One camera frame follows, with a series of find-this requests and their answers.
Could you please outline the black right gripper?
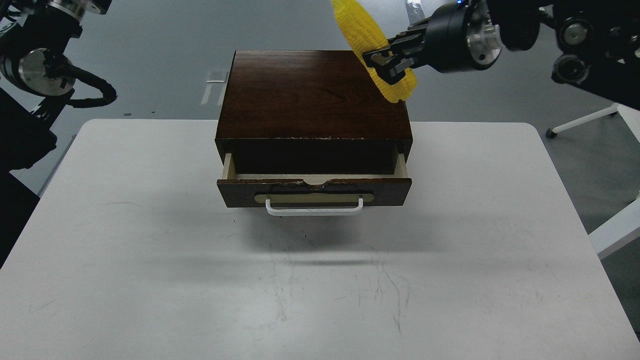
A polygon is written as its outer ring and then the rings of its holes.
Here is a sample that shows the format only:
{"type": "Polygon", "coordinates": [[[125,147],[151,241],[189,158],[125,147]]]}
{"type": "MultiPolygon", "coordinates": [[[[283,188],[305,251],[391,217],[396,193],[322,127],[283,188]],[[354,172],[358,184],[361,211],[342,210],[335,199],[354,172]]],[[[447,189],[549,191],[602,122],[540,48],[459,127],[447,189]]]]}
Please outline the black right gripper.
{"type": "Polygon", "coordinates": [[[444,4],[407,29],[391,38],[379,30],[362,32],[365,64],[380,69],[380,78],[389,85],[423,66],[440,73],[484,71],[503,50],[499,26],[493,24],[485,0],[444,4]]]}

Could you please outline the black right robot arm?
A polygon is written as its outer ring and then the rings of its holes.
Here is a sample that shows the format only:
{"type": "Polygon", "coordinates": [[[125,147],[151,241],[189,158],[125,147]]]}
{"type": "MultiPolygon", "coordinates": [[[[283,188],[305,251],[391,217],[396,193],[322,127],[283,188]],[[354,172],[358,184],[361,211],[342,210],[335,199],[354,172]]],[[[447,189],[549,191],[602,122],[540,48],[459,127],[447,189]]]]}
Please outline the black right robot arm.
{"type": "Polygon", "coordinates": [[[457,0],[362,57],[390,85],[423,66],[484,71],[502,50],[530,50],[546,25],[561,51],[554,82],[638,110],[639,16],[637,0],[457,0]]]}

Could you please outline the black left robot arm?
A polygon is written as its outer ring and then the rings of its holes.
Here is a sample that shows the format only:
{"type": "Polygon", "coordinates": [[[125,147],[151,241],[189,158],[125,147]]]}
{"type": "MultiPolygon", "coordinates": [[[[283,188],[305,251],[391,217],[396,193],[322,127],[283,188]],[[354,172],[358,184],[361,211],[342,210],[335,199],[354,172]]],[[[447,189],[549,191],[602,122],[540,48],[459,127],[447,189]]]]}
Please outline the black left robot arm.
{"type": "Polygon", "coordinates": [[[79,68],[64,54],[82,35],[87,12],[106,14],[109,0],[3,0],[1,77],[42,98],[32,111],[0,92],[0,247],[6,262],[40,198],[12,171],[29,169],[57,148],[52,132],[65,107],[92,109],[112,104],[116,89],[79,68]]]}

